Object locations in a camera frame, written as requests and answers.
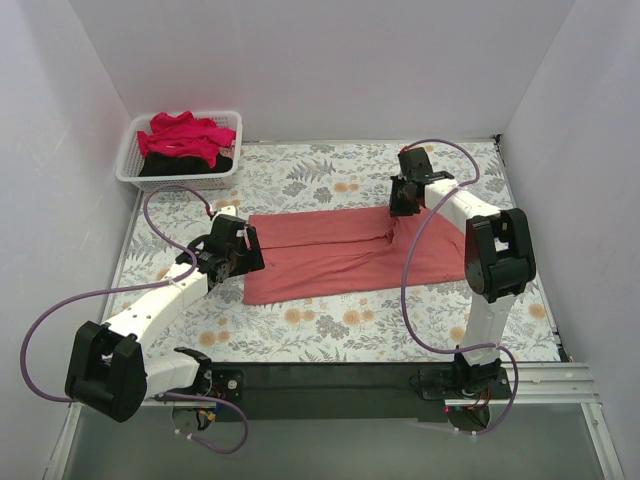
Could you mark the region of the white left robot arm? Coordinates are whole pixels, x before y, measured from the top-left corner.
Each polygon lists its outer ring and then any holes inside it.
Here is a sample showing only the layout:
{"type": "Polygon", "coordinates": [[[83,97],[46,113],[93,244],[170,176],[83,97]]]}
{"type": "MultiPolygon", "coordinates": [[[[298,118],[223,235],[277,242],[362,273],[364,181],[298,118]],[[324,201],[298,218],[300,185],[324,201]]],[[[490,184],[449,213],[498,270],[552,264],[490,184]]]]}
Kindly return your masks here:
{"type": "Polygon", "coordinates": [[[170,392],[207,395],[213,367],[188,347],[155,359],[147,354],[169,325],[228,278],[263,269],[255,227],[234,207],[218,210],[211,230],[188,245],[165,275],[165,285],[145,293],[105,324],[87,322],[76,332],[65,393],[124,422],[144,400],[170,392]]]}

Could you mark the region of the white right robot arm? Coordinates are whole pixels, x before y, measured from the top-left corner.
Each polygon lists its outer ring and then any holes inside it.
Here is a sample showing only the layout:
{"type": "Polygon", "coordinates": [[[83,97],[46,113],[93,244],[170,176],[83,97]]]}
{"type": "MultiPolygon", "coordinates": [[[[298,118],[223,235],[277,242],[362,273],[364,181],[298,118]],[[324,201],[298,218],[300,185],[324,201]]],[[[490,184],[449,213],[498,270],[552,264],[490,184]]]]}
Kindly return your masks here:
{"type": "Polygon", "coordinates": [[[472,291],[470,317],[461,343],[447,350],[448,363],[418,376],[421,388],[442,398],[480,393],[507,380],[501,340],[516,298],[536,277],[536,261],[526,214],[500,209],[468,192],[431,165],[423,142],[398,154],[400,172],[392,177],[389,210],[394,217],[427,214],[419,229],[446,220],[464,240],[464,275],[472,291]]]}

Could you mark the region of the salmon pink t-shirt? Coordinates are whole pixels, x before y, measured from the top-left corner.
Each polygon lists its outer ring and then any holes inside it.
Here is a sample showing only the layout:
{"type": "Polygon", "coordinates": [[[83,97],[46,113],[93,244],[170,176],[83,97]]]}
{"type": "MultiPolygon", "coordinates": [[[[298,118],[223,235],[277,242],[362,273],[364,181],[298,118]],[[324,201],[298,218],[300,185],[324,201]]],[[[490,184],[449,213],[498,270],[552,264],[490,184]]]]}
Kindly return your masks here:
{"type": "Polygon", "coordinates": [[[464,240],[446,220],[419,229],[427,214],[391,217],[385,207],[253,215],[265,263],[244,281],[244,302],[430,285],[464,278],[464,240]]]}

